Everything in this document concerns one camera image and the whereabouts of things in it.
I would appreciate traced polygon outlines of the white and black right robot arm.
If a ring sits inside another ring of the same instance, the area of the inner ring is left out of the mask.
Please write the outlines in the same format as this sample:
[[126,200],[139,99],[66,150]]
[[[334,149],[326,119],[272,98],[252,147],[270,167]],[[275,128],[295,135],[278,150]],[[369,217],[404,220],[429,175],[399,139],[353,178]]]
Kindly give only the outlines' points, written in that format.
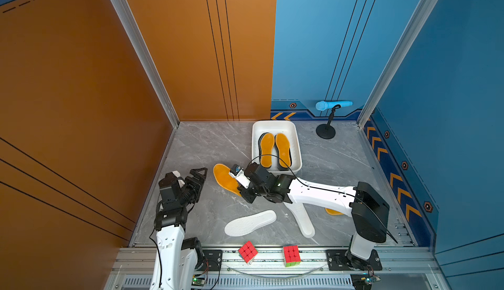
[[308,182],[295,175],[273,175],[251,163],[245,169],[234,165],[229,175],[238,182],[240,195],[249,203],[263,197],[272,203],[309,204],[337,211],[353,220],[355,233],[341,261],[350,270],[381,270],[374,247],[383,244],[388,230],[389,204],[368,183],[338,187]]

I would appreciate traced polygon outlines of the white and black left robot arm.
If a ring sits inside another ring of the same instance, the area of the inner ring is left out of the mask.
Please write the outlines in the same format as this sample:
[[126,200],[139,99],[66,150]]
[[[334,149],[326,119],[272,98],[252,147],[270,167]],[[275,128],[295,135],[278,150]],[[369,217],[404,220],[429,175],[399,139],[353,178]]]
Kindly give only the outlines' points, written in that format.
[[183,178],[178,171],[158,182],[161,200],[157,203],[154,231],[157,257],[151,289],[190,289],[194,271],[205,257],[198,238],[186,238],[188,206],[199,202],[208,169],[190,170]]

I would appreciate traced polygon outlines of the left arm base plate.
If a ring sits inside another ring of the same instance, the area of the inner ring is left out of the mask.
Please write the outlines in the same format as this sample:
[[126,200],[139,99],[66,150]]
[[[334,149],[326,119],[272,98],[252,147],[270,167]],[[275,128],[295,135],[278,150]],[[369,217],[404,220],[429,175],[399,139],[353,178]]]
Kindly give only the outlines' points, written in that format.
[[198,255],[198,262],[195,267],[197,272],[219,272],[223,262],[223,251],[221,249],[203,249]]

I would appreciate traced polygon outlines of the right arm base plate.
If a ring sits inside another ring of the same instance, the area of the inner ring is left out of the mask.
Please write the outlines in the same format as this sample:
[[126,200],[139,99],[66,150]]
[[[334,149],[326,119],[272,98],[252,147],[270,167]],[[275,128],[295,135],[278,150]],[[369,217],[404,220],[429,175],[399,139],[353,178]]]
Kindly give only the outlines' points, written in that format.
[[378,252],[373,249],[368,260],[363,260],[349,250],[328,249],[325,251],[330,271],[382,271]]

